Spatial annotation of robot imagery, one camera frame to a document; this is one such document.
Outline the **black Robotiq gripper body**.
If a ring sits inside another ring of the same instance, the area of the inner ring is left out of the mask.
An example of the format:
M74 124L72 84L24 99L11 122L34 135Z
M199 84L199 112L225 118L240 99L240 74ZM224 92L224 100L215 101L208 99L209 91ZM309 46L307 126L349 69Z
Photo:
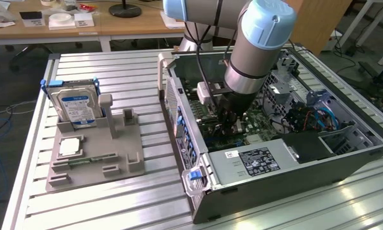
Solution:
M255 101L255 94L229 92L221 95L219 116L240 117L248 111Z

